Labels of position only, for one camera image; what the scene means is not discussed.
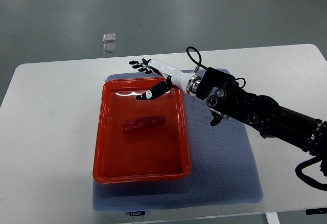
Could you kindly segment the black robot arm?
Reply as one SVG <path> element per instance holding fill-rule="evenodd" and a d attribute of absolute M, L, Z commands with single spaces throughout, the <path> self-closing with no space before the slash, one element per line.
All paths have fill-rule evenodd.
<path fill-rule="evenodd" d="M 303 173 L 303 169 L 320 163 L 320 170 L 326 175 L 325 121 L 284 108 L 269 96 L 248 93 L 233 75 L 205 67 L 201 61 L 197 61 L 194 71 L 189 73 L 157 59 L 142 58 L 129 64 L 140 72 L 164 78 L 137 96 L 138 100 L 156 99 L 173 87 L 205 100 L 213 116 L 211 126 L 230 117 L 254 128 L 263 138 L 278 138 L 308 152 L 312 158 L 296 166 L 295 173 L 307 185 L 326 190 L 326 184 Z"/>

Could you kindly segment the white and black robot palm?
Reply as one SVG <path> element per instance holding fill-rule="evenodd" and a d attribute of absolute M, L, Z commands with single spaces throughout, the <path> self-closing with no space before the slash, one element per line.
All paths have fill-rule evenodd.
<path fill-rule="evenodd" d="M 166 92 L 170 91 L 172 85 L 176 86 L 183 91 L 191 91 L 194 82 L 196 81 L 196 73 L 183 72 L 163 61 L 157 59 L 142 58 L 142 62 L 132 60 L 129 62 L 134 69 L 138 69 L 139 72 L 145 74 L 154 74 L 154 70 L 157 70 L 165 80 L 157 83 L 143 94 L 136 96 L 136 100 L 153 100 Z"/>

